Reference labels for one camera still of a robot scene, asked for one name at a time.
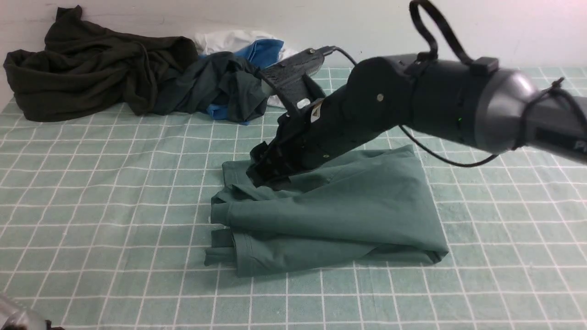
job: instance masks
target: white wall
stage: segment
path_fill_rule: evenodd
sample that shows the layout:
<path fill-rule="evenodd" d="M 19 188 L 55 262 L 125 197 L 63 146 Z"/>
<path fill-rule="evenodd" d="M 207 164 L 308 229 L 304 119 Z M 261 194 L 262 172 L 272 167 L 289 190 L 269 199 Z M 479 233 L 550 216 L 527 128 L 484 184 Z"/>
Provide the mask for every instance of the white wall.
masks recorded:
<path fill-rule="evenodd" d="M 471 57 L 495 56 L 507 65 L 587 63 L 586 0 L 433 1 Z M 17 48 L 41 50 L 56 7 L 79 4 L 85 9 L 86 19 L 121 32 L 192 36 L 194 31 L 254 28 L 273 33 L 299 49 L 338 45 L 357 59 L 364 59 L 426 50 L 426 44 L 411 23 L 408 3 L 408 0 L 0 0 L 0 52 Z M 440 55 L 450 57 L 448 46 L 444 42 L 440 46 Z M 327 64 L 348 65 L 341 56 L 331 56 Z"/>

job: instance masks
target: cable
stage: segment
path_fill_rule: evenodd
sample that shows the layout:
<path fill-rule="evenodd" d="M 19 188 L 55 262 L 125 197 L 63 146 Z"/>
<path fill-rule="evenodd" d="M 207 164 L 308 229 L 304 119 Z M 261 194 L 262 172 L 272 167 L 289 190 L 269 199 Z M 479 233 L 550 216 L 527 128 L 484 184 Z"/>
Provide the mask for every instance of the cable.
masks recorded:
<path fill-rule="evenodd" d="M 420 11 L 418 7 L 421 6 L 424 10 L 428 13 L 428 16 L 434 21 L 440 32 L 443 34 L 444 39 L 450 46 L 450 49 L 453 53 L 458 57 L 461 63 L 465 65 L 470 65 L 473 63 L 473 60 L 465 53 L 465 50 L 461 46 L 461 43 L 458 41 L 457 36 L 455 36 L 453 29 L 451 29 L 450 25 L 442 15 L 442 13 L 428 0 L 412 0 L 410 1 L 410 16 L 411 20 L 418 30 L 418 33 L 426 40 L 428 46 L 430 47 L 430 52 L 424 59 L 421 60 L 435 60 L 438 58 L 438 43 L 434 36 L 428 31 L 424 23 L 422 22 L 422 18 L 420 17 Z"/>
<path fill-rule="evenodd" d="M 350 56 L 350 55 L 349 55 L 347 52 L 345 52 L 343 49 L 341 49 L 341 48 L 339 48 L 339 47 L 336 47 L 336 46 L 333 46 L 333 48 L 334 48 L 334 50 L 335 50 L 335 51 L 337 51 L 337 52 L 339 52 L 339 53 L 341 53 L 341 54 L 345 55 L 345 56 L 346 56 L 346 58 L 348 58 L 348 59 L 349 59 L 349 61 L 350 61 L 351 63 L 353 63 L 353 65 L 354 65 L 354 66 L 356 66 L 356 65 L 357 65 L 357 62 L 355 61 L 355 59 L 354 59 L 352 56 Z"/>
<path fill-rule="evenodd" d="M 579 121 L 579 123 L 583 127 L 583 130 L 587 132 L 587 116 L 581 110 L 581 107 L 577 103 L 575 98 L 569 92 L 565 91 L 562 88 L 563 80 L 565 80 L 565 78 L 561 77 L 561 78 L 555 80 L 554 82 L 552 82 L 551 86 L 549 88 L 546 88 L 546 89 L 540 91 L 540 93 L 538 93 L 524 107 L 524 110 L 522 111 L 522 115 L 520 116 L 519 135 L 518 135 L 518 138 L 516 139 L 514 147 L 512 148 L 513 150 L 516 150 L 517 148 L 523 147 L 526 144 L 526 141 L 525 141 L 525 138 L 526 138 L 526 118 L 528 117 L 528 114 L 532 111 L 534 105 L 536 105 L 538 102 L 540 102 L 547 95 L 560 96 L 563 99 L 565 99 L 569 103 L 569 107 L 571 108 L 571 111 L 573 111 L 575 113 L 575 116 L 577 116 L 577 120 Z"/>
<path fill-rule="evenodd" d="M 463 46 L 461 46 L 461 43 L 458 41 L 457 36 L 455 36 L 453 29 L 451 29 L 450 25 L 448 24 L 448 22 L 446 21 L 446 19 L 442 15 L 442 13 L 428 0 L 412 0 L 412 1 L 410 1 L 411 20 L 414 23 L 416 30 L 418 30 L 418 33 L 422 36 L 422 38 L 424 38 L 424 40 L 426 40 L 426 42 L 428 43 L 428 46 L 430 47 L 430 51 L 428 53 L 418 54 L 418 60 L 419 61 L 428 61 L 428 60 L 438 59 L 438 43 L 436 42 L 436 39 L 434 38 L 432 33 L 430 33 L 430 31 L 428 31 L 428 29 L 426 28 L 426 26 L 422 22 L 422 18 L 420 17 L 420 11 L 418 9 L 419 6 L 424 8 L 424 10 L 428 13 L 428 15 L 430 16 L 432 21 L 434 21 L 434 23 L 436 24 L 436 27 L 438 27 L 440 32 L 443 34 L 444 39 L 446 40 L 446 42 L 450 46 L 450 49 L 458 57 L 458 59 L 461 61 L 461 63 L 465 64 L 465 65 L 470 65 L 471 63 L 473 63 L 473 60 L 467 55 L 467 53 L 463 49 Z M 416 138 L 413 137 L 403 127 L 403 125 L 399 125 L 399 127 L 403 131 L 403 133 L 410 140 L 412 140 L 412 142 L 414 142 L 417 146 L 422 148 L 428 154 L 432 155 L 433 157 L 435 157 L 435 158 L 437 158 L 447 164 L 453 165 L 453 166 L 476 167 L 476 166 L 487 164 L 490 161 L 492 161 L 498 157 L 498 155 L 492 154 L 489 157 L 487 157 L 486 159 L 484 159 L 482 161 L 478 161 L 476 163 L 470 163 L 470 164 L 457 163 L 456 161 L 446 159 L 446 158 L 442 157 L 441 155 L 428 149 L 426 146 L 424 146 L 418 140 L 416 140 Z"/>
<path fill-rule="evenodd" d="M 427 153 L 429 153 L 431 156 L 440 159 L 441 161 L 453 165 L 453 166 L 457 166 L 457 167 L 477 167 L 477 166 L 481 166 L 481 165 L 485 165 L 487 163 L 489 163 L 490 161 L 494 160 L 497 158 L 496 154 L 492 154 L 491 156 L 487 157 L 484 160 L 478 161 L 476 163 L 470 163 L 470 164 L 463 164 L 463 163 L 457 163 L 456 161 L 452 161 L 449 159 L 444 158 L 443 156 L 433 152 L 432 150 L 428 149 L 426 146 L 424 146 L 423 144 L 421 144 L 418 140 L 416 140 L 415 137 L 413 137 L 410 133 L 408 133 L 408 131 L 406 130 L 405 127 L 403 127 L 403 125 L 398 125 L 400 127 L 400 130 L 402 130 L 402 132 L 404 132 L 404 134 L 410 138 L 410 140 L 412 140 L 412 142 L 414 142 L 417 146 L 419 146 L 420 148 L 422 148 L 424 151 L 426 151 Z"/>

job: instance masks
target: label sticker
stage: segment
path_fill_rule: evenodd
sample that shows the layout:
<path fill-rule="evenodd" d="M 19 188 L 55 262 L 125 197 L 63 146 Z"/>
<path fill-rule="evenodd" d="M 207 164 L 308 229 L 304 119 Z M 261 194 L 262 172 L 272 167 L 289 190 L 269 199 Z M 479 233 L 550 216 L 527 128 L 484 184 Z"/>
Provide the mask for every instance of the label sticker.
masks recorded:
<path fill-rule="evenodd" d="M 322 106 L 322 102 L 318 103 L 316 106 L 314 106 L 314 109 L 312 109 L 312 114 L 310 115 L 310 122 L 311 123 L 320 119 L 320 107 L 321 106 Z"/>

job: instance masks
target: folded shirt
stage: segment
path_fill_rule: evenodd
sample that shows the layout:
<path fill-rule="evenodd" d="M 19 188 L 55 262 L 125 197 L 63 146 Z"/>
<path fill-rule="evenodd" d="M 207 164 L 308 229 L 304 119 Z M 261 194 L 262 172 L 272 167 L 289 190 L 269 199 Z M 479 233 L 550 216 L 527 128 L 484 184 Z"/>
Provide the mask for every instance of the folded shirt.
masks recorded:
<path fill-rule="evenodd" d="M 283 190 L 254 187 L 249 161 L 222 165 L 212 198 L 205 265 L 234 262 L 237 276 L 307 270 L 353 260 L 431 265 L 448 254 L 420 160 L 412 146 L 351 151 Z"/>

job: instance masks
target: teal grid tablecloth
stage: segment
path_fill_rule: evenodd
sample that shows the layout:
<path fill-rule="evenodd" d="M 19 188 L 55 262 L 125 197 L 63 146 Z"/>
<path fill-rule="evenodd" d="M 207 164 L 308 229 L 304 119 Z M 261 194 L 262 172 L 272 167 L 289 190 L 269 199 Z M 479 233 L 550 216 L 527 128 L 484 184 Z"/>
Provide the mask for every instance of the teal grid tablecloth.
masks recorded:
<path fill-rule="evenodd" d="M 587 70 L 525 68 L 539 87 Z M 349 69 L 324 69 L 327 92 Z M 249 126 L 136 117 L 66 123 L 0 113 L 0 288 L 67 329 L 587 329 L 587 167 L 536 150 L 476 169 L 419 150 L 450 255 L 435 267 L 354 262 L 238 279 L 203 266 L 220 165 L 248 158 L 282 109 Z M 417 134 L 458 161 L 485 155 Z M 366 148 L 410 143 L 392 129 Z"/>

